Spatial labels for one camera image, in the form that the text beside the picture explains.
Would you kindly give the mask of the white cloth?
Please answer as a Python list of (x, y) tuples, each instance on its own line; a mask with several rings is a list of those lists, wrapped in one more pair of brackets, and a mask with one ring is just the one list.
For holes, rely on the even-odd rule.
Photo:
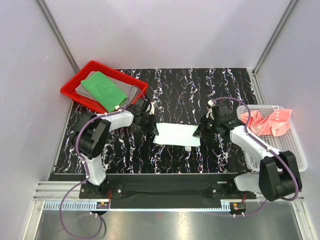
[(197, 125), (157, 123), (156, 127), (158, 135), (154, 137), (154, 144), (185, 147), (187, 150), (201, 146), (200, 138), (193, 136)]

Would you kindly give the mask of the green towel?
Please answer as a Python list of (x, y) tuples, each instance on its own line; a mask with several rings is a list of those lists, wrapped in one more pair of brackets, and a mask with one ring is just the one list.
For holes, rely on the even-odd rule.
[(128, 99), (126, 93), (100, 71), (82, 80), (81, 85), (107, 112), (115, 111), (116, 106), (121, 106)]

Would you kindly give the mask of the pink cloth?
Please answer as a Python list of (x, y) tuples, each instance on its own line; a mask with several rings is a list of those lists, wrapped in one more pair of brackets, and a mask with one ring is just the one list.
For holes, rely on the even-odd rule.
[(273, 135), (280, 137), (288, 132), (291, 128), (289, 120), (292, 115), (291, 109), (278, 109), (273, 113), (263, 117), (258, 110), (242, 113), (240, 119), (246, 123), (248, 128), (257, 136)]

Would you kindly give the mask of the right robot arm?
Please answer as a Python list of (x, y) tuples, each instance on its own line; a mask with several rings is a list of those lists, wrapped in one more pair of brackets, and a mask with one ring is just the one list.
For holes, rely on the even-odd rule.
[(213, 138), (220, 135), (242, 148), (258, 162), (257, 173), (237, 175), (227, 185), (228, 195), (239, 198), (244, 192), (259, 193), (270, 202), (278, 199), (293, 201), (302, 190), (296, 156), (281, 151), (256, 136), (241, 120), (229, 113), (225, 104), (207, 104), (208, 112), (193, 133), (196, 138)]

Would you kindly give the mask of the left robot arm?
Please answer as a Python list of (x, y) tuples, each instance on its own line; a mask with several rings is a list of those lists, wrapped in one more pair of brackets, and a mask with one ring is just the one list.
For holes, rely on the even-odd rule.
[(83, 114), (71, 138), (85, 170), (85, 180), (82, 181), (84, 191), (97, 198), (103, 198), (111, 192), (102, 163), (102, 153), (109, 132), (134, 124), (143, 132), (157, 136), (159, 132), (155, 122), (156, 106), (156, 102), (139, 98), (134, 104), (111, 113), (94, 114), (87, 111)]

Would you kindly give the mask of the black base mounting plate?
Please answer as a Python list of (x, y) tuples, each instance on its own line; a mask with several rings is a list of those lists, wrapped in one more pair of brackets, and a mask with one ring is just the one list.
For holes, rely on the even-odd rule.
[(221, 201), (255, 200), (237, 190), (235, 173), (107, 174), (101, 186), (83, 183), (81, 199), (110, 200), (113, 210), (213, 209)]

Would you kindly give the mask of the red plastic tray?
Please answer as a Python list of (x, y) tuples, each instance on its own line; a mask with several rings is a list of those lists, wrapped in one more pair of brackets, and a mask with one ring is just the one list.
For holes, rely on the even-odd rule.
[(144, 95), (146, 95), (147, 93), (148, 84), (146, 82), (136, 79), (132, 76), (118, 71), (117, 69), (113, 69), (94, 60), (89, 61), (73, 78), (71, 78), (60, 89), (60, 92), (68, 96), (74, 102), (77, 102), (89, 108), (93, 112), (98, 112), (100, 114), (107, 112), (106, 109), (97, 101), (89, 99), (85, 96), (81, 96), (78, 93), (76, 93), (76, 88), (81, 84), (81, 81), (84, 80), (92, 71), (98, 71), (113, 79), (119, 80), (121, 82), (133, 86), (137, 86), (143, 92)]

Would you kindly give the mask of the right connector board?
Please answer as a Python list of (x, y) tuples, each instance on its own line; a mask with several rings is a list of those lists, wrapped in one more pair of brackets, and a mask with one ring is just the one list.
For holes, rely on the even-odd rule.
[(247, 209), (247, 205), (245, 202), (233, 202), (230, 205), (230, 209), (232, 211), (245, 212)]

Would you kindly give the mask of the connector board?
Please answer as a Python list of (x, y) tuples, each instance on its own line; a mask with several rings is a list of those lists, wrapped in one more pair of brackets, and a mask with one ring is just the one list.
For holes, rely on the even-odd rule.
[(233, 202), (230, 205), (230, 209), (232, 211), (245, 212), (247, 209), (247, 205), (245, 202)]
[(103, 209), (103, 210), (108, 210), (110, 208), (110, 200), (106, 201), (98, 201), (96, 203), (96, 209)]

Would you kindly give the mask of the white perforated basket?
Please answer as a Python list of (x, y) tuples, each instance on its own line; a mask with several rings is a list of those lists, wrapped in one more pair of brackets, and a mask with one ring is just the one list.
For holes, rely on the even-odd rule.
[[(272, 114), (275, 110), (285, 109), (279, 105), (257, 105), (257, 104), (249, 104), (249, 109), (251, 111), (259, 111), (262, 116), (265, 118), (266, 116)], [(245, 106), (240, 105), (236, 109), (237, 117), (241, 119), (241, 114), (247, 113), (247, 109)], [(267, 144), (271, 145), (272, 147), (277, 148), (278, 150), (285, 152), (291, 151), (296, 158), (298, 170), (300, 173), (305, 172), (308, 168), (307, 160), (305, 158), (303, 149), (301, 147), (298, 135), (295, 131), (294, 125), (291, 120), (289, 120), (290, 129), (287, 133), (282, 136), (273, 136), (273, 135), (263, 135), (260, 138), (265, 141)], [(253, 172), (259, 171), (259, 164), (255, 161), (249, 154), (244, 152), (244, 157), (246, 160), (246, 166), (249, 170)]]

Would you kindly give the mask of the left connector board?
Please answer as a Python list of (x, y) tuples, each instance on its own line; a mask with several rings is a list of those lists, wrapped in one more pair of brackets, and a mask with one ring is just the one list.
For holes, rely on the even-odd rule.
[(103, 209), (103, 210), (108, 210), (110, 208), (110, 200), (106, 201), (98, 201), (96, 203), (96, 209)]

